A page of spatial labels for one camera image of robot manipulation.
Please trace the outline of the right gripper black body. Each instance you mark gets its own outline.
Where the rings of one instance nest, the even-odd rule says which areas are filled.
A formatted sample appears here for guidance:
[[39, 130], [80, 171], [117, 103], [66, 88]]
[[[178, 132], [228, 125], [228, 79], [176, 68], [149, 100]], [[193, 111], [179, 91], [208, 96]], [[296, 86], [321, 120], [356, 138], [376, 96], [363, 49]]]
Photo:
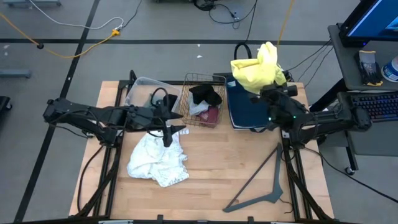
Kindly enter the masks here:
[[297, 116], [306, 114], [307, 108], [301, 102], [293, 99], [298, 95], [296, 85], [266, 85], [259, 94], [250, 94], [251, 103], [265, 101], [268, 104], [268, 124], [266, 129], [289, 129]]

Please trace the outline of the light grey cloth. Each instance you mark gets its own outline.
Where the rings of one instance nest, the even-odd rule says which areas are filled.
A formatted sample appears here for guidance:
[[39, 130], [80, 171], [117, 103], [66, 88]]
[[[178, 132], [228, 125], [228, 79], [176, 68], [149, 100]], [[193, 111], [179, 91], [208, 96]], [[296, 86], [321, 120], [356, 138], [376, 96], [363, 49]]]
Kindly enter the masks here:
[[188, 94], [187, 101], [189, 106], [188, 113], [190, 116], [199, 115], [200, 113], [207, 111], [210, 107], [210, 105], [205, 100], [203, 100], [199, 104], [194, 103], [193, 95], [191, 93]]

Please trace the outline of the maroon cloth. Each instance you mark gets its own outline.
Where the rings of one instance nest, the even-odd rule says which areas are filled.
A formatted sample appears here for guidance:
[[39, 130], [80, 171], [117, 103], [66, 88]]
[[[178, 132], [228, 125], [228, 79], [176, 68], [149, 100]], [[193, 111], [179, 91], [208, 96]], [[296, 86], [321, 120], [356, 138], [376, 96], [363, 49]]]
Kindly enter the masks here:
[[217, 107], [211, 106], [206, 111], [201, 112], [198, 116], [203, 124], [217, 124], [218, 112], [219, 109]]

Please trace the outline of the small black cloth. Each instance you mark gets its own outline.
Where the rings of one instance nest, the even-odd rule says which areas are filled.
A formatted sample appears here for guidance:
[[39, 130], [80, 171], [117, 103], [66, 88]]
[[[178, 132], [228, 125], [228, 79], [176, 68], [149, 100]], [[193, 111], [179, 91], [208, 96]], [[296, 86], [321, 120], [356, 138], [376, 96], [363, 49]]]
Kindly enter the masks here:
[[189, 89], [192, 94], [193, 102], [199, 105], [205, 101], [210, 106], [218, 106], [222, 103], [222, 99], [211, 85], [198, 85]]

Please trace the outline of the white cloth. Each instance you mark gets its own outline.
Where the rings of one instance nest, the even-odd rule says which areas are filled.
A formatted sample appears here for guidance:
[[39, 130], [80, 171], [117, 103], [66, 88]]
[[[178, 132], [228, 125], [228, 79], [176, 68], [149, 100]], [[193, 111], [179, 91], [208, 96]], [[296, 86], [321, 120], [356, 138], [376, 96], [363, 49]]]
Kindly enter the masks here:
[[165, 147], [162, 131], [144, 135], [132, 151], [127, 164], [128, 176], [135, 179], [152, 179], [161, 187], [170, 187], [189, 178], [184, 162], [188, 156], [180, 145], [180, 133], [172, 135], [172, 143]]

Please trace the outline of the yellow cloth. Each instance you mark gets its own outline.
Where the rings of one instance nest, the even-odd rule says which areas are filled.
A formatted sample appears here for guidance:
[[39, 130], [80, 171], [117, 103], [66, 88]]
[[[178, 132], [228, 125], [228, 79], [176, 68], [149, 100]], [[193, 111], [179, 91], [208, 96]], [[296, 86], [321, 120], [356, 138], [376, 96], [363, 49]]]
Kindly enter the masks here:
[[259, 94], [263, 86], [287, 83], [277, 59], [277, 47], [271, 42], [266, 42], [260, 46], [257, 58], [232, 60], [231, 71], [246, 91]]

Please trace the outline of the clear plastic bin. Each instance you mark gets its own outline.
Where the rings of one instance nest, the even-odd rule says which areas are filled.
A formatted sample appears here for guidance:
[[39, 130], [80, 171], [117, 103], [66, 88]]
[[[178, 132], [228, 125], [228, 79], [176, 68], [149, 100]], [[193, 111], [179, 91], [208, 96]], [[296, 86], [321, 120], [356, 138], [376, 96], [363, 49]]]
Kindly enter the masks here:
[[[148, 100], [148, 98], [164, 99], [166, 95], [169, 96], [170, 94], [178, 96], [177, 100], [177, 107], [178, 107], [178, 103], [180, 101], [182, 94], [182, 90], [180, 88], [165, 82], [153, 80], [151, 78], [139, 77], [134, 81], [131, 89], [128, 91], [124, 101], [123, 108], [127, 113], [128, 108], [131, 105], [143, 107], [144, 103]], [[169, 110], [170, 114], [171, 112], [178, 113], [177, 107], [175, 108], [175, 111]], [[168, 124], [170, 120], [173, 120], [171, 119], [171, 115], [170, 118], [166, 121], [166, 124]]]

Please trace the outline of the navy fabric storage bin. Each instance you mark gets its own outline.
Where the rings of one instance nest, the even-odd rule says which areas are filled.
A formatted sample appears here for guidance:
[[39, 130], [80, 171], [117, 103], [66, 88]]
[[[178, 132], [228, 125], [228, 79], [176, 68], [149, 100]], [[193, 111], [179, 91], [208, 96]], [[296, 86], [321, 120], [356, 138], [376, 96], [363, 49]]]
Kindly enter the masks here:
[[232, 75], [226, 77], [226, 93], [233, 129], [262, 133], [277, 127], [270, 121], [269, 100], [246, 91]]

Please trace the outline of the grey rolling desk cart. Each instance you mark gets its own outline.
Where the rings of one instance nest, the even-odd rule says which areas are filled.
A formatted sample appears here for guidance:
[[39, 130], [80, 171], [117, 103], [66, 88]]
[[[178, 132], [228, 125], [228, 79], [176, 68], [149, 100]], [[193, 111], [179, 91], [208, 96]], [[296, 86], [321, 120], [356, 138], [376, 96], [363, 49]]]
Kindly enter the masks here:
[[[362, 85], [359, 68], [354, 60], [354, 56], [359, 50], [374, 49], [377, 53], [376, 62], [384, 65], [398, 55], [398, 41], [371, 41], [362, 47], [345, 47], [339, 36], [340, 28], [338, 25], [328, 26], [328, 32], [334, 46], [342, 78], [312, 105], [311, 111], [324, 110], [336, 99], [339, 92], [359, 91], [364, 95], [373, 91], [398, 93], [398, 83], [386, 81], [380, 87]], [[349, 159], [349, 166], [345, 169], [345, 172], [349, 175], [353, 175], [358, 170], [356, 155], [398, 157], [398, 119], [376, 122], [368, 131], [362, 133], [345, 131], [345, 136], [348, 142], [346, 152]]]

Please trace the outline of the grey clothes hanger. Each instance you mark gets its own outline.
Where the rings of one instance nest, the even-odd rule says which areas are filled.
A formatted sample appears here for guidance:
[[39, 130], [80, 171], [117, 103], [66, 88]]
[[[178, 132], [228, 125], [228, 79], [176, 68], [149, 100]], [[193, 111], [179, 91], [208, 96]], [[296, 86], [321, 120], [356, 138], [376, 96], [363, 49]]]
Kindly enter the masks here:
[[[282, 158], [281, 158], [282, 150], [283, 150], [283, 148], [282, 148], [281, 143], [278, 143], [276, 145], [276, 147], [271, 151], [271, 153], [266, 157], [266, 159], [261, 163], [261, 165], [256, 169], [256, 171], [253, 173], [253, 175], [246, 181], [246, 183], [242, 186], [242, 188], [238, 191], [238, 193], [233, 197], [233, 199], [230, 201], [230, 203], [223, 209], [224, 212], [226, 212], [226, 213], [233, 212], [233, 211], [242, 209], [244, 207], [254, 205], [255, 203], [259, 203], [259, 202], [276, 203], [276, 201], [278, 201], [278, 199], [280, 199], [280, 196], [283, 194], [283, 190], [282, 190], [282, 187], [280, 186], [280, 182], [279, 182], [280, 163], [282, 160]], [[276, 155], [276, 159], [275, 159], [275, 169], [274, 169], [274, 180], [273, 180], [272, 192], [267, 195], [263, 195], [260, 197], [256, 197], [254, 199], [247, 200], [245, 202], [234, 204], [235, 200], [243, 193], [245, 188], [251, 183], [252, 180], [254, 180], [255, 176], [258, 175], [258, 173], [261, 171], [261, 169], [265, 166], [265, 164], [269, 161], [269, 159], [274, 154]]]

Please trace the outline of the backlit black keyboard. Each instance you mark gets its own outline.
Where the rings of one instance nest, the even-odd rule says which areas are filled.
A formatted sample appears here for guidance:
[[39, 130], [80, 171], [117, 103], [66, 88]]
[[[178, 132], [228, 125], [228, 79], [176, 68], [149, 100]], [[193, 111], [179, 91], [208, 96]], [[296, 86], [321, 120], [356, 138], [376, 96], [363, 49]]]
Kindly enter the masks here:
[[374, 123], [398, 121], [398, 91], [355, 93], [349, 98], [354, 106], [364, 109]]

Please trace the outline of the grey and black work glove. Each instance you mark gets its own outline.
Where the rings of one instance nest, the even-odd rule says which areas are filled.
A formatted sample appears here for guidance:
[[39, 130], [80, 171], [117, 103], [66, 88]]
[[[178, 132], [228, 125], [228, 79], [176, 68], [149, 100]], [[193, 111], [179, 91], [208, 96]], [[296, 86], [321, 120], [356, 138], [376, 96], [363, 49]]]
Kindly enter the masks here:
[[381, 69], [376, 62], [375, 51], [360, 50], [354, 58], [357, 62], [363, 85], [381, 86], [383, 84]]

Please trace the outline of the black round device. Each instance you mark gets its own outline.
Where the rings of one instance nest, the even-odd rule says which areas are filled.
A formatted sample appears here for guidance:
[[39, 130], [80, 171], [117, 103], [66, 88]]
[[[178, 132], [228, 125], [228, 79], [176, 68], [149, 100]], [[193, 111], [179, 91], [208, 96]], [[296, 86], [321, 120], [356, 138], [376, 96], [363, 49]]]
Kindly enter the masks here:
[[192, 0], [193, 5], [201, 11], [211, 11], [216, 0]]

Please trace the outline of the grey metal table foot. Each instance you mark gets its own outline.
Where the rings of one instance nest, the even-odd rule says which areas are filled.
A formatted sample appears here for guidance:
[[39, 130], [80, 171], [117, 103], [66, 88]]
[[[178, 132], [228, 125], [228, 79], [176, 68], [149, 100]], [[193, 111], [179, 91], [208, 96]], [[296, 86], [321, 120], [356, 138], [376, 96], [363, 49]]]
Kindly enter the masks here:
[[18, 70], [18, 69], [0, 69], [0, 77], [11, 77], [11, 78], [30, 78], [30, 70]]

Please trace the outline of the black chair base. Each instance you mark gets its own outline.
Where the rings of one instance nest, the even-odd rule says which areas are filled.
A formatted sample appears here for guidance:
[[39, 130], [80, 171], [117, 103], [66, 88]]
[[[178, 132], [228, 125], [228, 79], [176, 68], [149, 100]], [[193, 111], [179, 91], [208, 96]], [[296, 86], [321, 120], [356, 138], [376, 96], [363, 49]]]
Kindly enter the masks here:
[[0, 96], [0, 113], [12, 109], [11, 99], [8, 96]]

